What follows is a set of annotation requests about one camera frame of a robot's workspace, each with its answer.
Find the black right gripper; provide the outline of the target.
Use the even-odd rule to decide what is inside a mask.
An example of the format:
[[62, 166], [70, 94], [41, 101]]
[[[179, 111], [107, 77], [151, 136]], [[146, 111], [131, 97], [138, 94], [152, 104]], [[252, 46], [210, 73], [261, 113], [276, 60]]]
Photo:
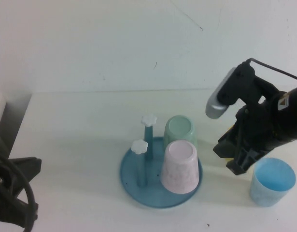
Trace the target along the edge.
[[246, 173], [262, 155], [281, 145], [281, 129], [277, 123], [280, 96], [266, 96], [262, 103], [259, 96], [242, 98], [245, 106], [236, 114], [238, 129], [228, 130], [213, 148], [218, 157], [233, 159], [226, 164], [233, 174]]

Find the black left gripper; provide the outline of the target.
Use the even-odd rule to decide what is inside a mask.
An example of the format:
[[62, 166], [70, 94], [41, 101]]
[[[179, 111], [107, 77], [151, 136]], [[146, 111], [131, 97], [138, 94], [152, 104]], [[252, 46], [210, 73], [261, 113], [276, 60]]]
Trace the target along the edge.
[[[21, 172], [24, 178], [30, 182], [41, 171], [42, 160], [36, 157], [9, 159], [9, 161]], [[14, 197], [14, 187], [23, 186], [18, 175], [11, 169], [0, 169], [0, 187], [4, 187]], [[20, 203], [20, 226], [24, 229], [32, 229], [38, 219], [39, 204], [35, 203], [34, 215], [29, 215], [29, 203]], [[8, 199], [0, 192], [0, 222], [16, 225], [14, 209]]]

